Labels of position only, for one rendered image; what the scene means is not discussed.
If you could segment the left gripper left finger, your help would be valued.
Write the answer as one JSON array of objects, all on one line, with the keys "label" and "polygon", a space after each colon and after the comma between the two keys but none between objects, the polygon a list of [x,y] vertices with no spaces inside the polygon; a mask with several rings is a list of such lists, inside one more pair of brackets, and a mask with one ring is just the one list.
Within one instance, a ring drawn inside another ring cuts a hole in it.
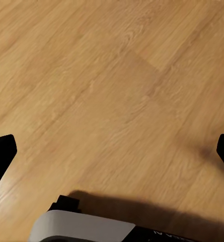
[{"label": "left gripper left finger", "polygon": [[0,179],[17,153],[17,146],[12,134],[0,137]]}]

